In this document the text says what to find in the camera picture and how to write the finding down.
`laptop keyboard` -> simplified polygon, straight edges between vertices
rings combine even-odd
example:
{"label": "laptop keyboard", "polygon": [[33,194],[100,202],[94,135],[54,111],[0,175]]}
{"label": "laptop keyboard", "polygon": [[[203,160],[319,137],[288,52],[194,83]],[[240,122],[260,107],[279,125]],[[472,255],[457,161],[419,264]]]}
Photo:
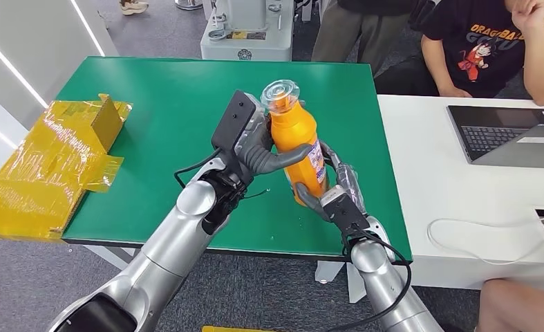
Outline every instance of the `laptop keyboard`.
{"label": "laptop keyboard", "polygon": [[468,126],[461,126],[461,129],[463,129],[469,148],[477,152],[490,152],[528,131],[528,129]]}

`person's hand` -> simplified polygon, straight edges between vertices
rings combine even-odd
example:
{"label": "person's hand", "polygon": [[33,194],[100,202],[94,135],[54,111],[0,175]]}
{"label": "person's hand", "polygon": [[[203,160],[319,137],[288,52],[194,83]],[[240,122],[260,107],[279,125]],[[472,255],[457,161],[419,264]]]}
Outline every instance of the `person's hand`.
{"label": "person's hand", "polygon": [[459,97],[459,98],[472,98],[473,96],[469,92],[459,89],[456,86],[449,86],[438,91],[441,97]]}
{"label": "person's hand", "polygon": [[544,29],[544,0],[516,0],[512,21],[524,35]]}

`laptop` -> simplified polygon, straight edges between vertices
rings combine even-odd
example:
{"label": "laptop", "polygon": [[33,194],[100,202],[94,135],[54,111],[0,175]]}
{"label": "laptop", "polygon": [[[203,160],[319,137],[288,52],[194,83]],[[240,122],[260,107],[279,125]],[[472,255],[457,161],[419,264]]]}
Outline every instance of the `laptop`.
{"label": "laptop", "polygon": [[467,161],[544,168],[544,109],[449,106]]}

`bottle label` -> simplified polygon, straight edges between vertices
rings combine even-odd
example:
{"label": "bottle label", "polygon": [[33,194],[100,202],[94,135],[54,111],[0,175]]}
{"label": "bottle label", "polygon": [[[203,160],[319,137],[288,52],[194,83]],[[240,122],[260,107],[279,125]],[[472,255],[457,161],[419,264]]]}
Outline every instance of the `bottle label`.
{"label": "bottle label", "polygon": [[312,145],[312,150],[308,152],[308,159],[310,159],[310,163],[317,173],[317,181],[322,183],[326,176],[326,168],[323,152],[321,150],[321,144],[319,143],[318,139]]}

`clear plastic cap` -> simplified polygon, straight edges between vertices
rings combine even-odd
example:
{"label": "clear plastic cap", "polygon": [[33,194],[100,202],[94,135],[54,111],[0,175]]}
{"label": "clear plastic cap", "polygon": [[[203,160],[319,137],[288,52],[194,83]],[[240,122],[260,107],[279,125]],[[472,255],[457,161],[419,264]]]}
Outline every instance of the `clear plastic cap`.
{"label": "clear plastic cap", "polygon": [[270,83],[261,93],[261,103],[272,113],[281,114],[291,110],[298,102],[300,88],[291,80]]}

